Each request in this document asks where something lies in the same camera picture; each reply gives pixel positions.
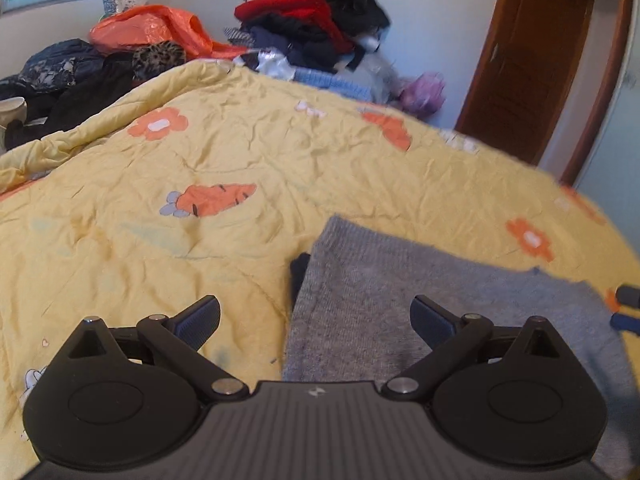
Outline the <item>grey plastic bag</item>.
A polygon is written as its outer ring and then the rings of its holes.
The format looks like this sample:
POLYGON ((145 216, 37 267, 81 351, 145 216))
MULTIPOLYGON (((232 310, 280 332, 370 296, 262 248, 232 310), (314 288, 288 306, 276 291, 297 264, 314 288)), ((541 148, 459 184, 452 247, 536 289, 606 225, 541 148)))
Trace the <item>grey plastic bag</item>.
POLYGON ((366 53, 354 70, 345 66, 338 76, 363 88, 362 100, 375 104, 395 101, 401 90, 396 68, 378 52, 366 53))

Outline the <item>orange plastic bag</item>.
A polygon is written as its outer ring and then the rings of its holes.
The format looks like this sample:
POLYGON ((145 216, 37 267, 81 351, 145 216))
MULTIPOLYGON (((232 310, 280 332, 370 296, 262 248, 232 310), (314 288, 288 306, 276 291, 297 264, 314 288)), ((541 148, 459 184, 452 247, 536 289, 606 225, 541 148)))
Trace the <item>orange plastic bag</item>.
POLYGON ((89 42, 103 53, 132 51, 151 44, 172 41, 186 52, 188 60, 222 58, 233 60, 247 47, 213 40, 193 13, 151 4, 104 18, 90 30, 89 42))

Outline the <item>red garment on pile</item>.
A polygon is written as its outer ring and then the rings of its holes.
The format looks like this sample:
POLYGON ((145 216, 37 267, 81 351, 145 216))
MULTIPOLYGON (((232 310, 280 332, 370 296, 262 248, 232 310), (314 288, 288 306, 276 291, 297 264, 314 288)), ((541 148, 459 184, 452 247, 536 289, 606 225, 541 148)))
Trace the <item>red garment on pile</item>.
POLYGON ((326 0, 250 0, 235 8, 234 17, 242 23, 248 23, 262 15, 273 13, 319 27, 329 36, 338 54, 354 50, 352 40, 334 23, 326 0))

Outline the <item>yellow carrot print quilt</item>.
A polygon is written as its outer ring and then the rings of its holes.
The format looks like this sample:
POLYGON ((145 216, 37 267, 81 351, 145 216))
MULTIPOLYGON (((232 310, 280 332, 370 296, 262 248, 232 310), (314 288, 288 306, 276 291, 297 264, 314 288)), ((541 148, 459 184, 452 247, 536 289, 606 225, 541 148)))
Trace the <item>yellow carrot print quilt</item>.
POLYGON ((551 176, 389 107, 194 61, 1 159, 1 474, 36 464, 22 408, 77 323, 130 325, 206 295, 206 344, 280 375, 288 265, 333 216, 593 287, 639 278, 597 206, 551 176))

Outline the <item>dark floral jacket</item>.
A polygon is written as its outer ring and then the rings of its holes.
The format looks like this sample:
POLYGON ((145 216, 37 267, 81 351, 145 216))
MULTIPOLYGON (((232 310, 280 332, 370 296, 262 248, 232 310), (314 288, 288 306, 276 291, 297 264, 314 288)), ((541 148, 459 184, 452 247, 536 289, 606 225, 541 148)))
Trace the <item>dark floral jacket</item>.
POLYGON ((104 56, 79 38, 51 44, 31 56, 17 79, 37 92, 63 90, 102 70, 104 56))

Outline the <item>brown wooden door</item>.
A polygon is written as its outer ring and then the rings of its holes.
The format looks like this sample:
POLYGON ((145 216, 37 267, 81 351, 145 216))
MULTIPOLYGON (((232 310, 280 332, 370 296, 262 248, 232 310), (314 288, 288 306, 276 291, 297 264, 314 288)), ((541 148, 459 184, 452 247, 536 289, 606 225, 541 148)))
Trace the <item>brown wooden door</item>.
POLYGON ((456 128, 565 184, 614 96, 637 0, 497 0, 456 128))

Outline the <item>grey and navy knit sweater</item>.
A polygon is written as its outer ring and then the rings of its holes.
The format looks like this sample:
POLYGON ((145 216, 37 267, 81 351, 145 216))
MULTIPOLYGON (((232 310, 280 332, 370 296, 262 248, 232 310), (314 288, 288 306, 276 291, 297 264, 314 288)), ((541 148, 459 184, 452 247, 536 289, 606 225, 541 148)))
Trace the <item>grey and navy knit sweater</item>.
POLYGON ((597 384, 608 426, 594 456, 607 474, 639 468, 639 391, 622 336, 601 296, 533 268, 512 271, 332 217, 312 246, 294 302, 282 378, 286 382, 382 384, 427 355, 410 325, 424 295, 456 315, 485 315, 521 326, 532 315, 552 323, 597 384))

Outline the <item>navy garment in pile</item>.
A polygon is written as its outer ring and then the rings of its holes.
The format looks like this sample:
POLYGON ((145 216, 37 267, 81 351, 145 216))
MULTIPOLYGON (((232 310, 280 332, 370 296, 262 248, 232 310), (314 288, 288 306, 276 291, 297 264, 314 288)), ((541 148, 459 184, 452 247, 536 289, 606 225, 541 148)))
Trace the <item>navy garment in pile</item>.
POLYGON ((338 54, 326 37, 319 40, 291 38, 270 32, 262 26, 253 26, 248 32, 253 37, 256 48, 278 50, 293 66, 335 73, 338 54))

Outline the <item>purple plastic bag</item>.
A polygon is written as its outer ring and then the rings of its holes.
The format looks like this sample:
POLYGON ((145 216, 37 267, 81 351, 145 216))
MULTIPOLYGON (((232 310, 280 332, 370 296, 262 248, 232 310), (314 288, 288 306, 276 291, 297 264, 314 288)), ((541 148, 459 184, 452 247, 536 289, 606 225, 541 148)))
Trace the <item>purple plastic bag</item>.
POLYGON ((404 113, 426 122, 442 108, 446 100, 445 87, 444 76, 440 73, 423 73, 416 78, 402 78, 399 107, 404 113))

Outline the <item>light blue folded towel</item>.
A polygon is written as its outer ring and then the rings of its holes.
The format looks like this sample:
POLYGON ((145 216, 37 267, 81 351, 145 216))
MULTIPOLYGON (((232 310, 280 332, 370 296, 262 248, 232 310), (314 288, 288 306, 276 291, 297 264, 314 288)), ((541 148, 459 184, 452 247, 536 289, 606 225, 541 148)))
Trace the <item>light blue folded towel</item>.
POLYGON ((347 99, 361 102, 374 102, 370 87, 356 84, 356 82, 327 72, 322 72, 321 70, 297 67, 294 80, 299 84, 306 84, 306 86, 333 92, 347 99))

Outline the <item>black clothes on pile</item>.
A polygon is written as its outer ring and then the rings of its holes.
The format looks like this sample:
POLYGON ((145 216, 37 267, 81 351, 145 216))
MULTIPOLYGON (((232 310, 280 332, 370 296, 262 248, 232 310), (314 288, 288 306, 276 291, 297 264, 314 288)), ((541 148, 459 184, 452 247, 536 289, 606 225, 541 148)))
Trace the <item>black clothes on pile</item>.
MULTIPOLYGON (((326 2, 331 8, 334 23, 354 43, 352 52, 337 53, 338 62, 335 64, 335 73, 340 64, 354 70, 363 55, 378 50, 381 37, 390 28, 390 19, 378 5, 378 0, 326 0, 326 2)), ((286 18, 274 13, 262 15, 248 23, 238 22, 241 24, 242 31, 249 35, 248 30, 251 27, 262 26, 270 32, 291 38, 319 40, 326 37, 330 40, 329 36, 317 26, 307 25, 296 18, 286 18)))

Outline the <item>leopard print garment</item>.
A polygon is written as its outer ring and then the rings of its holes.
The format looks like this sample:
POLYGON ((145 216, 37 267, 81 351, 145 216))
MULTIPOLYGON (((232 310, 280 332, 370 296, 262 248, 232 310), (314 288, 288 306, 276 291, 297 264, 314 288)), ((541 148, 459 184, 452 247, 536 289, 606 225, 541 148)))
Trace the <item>leopard print garment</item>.
POLYGON ((185 62, 186 50, 167 40, 134 50, 131 66, 137 81, 147 81, 185 62))

